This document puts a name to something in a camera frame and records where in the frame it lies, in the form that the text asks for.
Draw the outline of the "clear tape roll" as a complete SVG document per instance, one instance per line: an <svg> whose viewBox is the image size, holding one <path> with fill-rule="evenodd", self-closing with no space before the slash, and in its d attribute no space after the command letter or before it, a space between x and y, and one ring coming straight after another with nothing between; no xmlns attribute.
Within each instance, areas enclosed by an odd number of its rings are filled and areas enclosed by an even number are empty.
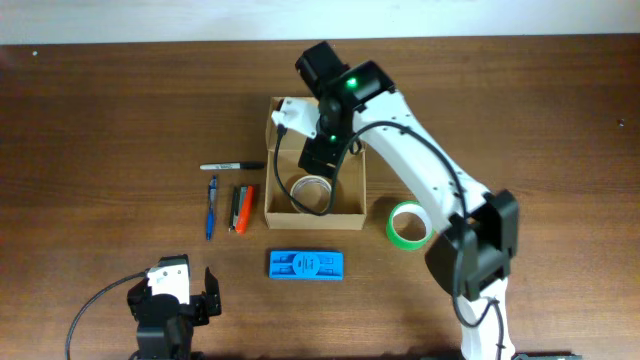
<svg viewBox="0 0 640 360"><path fill-rule="evenodd" d="M314 212L325 211L330 202L332 187L321 176L306 175L299 178L290 189L290 196Z"/></svg>

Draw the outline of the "blue ballpoint pen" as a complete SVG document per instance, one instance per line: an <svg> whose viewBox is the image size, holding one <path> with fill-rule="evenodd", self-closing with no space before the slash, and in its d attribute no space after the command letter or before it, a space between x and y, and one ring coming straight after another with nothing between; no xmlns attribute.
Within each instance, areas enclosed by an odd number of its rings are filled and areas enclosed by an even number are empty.
<svg viewBox="0 0 640 360"><path fill-rule="evenodd" d="M217 176L213 175L208 185L208 212L205 228L205 237L208 242L212 240L215 227L215 200L217 194Z"/></svg>

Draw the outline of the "blue plastic case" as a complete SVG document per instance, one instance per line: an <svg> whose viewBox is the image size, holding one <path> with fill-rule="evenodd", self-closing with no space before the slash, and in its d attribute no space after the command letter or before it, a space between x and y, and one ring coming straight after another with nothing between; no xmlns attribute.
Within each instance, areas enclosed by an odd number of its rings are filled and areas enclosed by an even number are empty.
<svg viewBox="0 0 640 360"><path fill-rule="evenodd" d="M336 251L274 250L268 275L280 280L342 281L344 255Z"/></svg>

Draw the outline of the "green tape roll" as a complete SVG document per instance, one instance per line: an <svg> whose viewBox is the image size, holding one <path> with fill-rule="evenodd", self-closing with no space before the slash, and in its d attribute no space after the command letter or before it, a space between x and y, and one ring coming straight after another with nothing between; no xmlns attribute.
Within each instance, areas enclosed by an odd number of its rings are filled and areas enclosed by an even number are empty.
<svg viewBox="0 0 640 360"><path fill-rule="evenodd" d="M435 231L424 208L417 201L405 201L391 211L386 234L395 247L415 251L427 244Z"/></svg>

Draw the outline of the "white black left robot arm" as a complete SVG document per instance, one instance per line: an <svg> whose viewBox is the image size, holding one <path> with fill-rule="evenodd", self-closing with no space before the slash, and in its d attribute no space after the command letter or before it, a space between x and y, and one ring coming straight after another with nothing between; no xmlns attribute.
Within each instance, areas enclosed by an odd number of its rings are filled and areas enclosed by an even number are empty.
<svg viewBox="0 0 640 360"><path fill-rule="evenodd" d="M132 315L138 323L136 359L204 360L192 349L194 329L205 326L222 313L219 283L205 271L205 290L189 293L189 269L172 265L150 269L146 278L128 295Z"/></svg>

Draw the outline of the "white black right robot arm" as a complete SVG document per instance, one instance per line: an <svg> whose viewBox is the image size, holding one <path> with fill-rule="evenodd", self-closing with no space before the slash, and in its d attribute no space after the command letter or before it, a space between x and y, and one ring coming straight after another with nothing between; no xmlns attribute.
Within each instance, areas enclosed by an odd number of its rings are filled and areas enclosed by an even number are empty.
<svg viewBox="0 0 640 360"><path fill-rule="evenodd" d="M299 167L336 179L355 143L376 151L430 219L436 239L425 263L452 299L462 357L512 358L505 295L518 246L514 195L491 192L456 165L375 62L351 67L320 42L295 68L318 102L316 114L297 116L292 127L307 138Z"/></svg>

